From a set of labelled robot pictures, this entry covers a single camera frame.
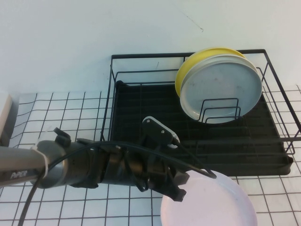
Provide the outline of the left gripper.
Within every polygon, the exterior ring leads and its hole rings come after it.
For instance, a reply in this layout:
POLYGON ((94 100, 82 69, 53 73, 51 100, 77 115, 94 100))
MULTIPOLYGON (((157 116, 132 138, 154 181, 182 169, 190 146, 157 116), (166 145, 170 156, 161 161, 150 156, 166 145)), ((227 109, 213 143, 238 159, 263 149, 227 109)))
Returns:
POLYGON ((149 189, 160 194, 169 194, 175 202, 182 202, 186 191, 179 186, 187 183, 189 174, 157 156, 157 152, 141 149, 144 169, 141 174, 141 192, 149 189))

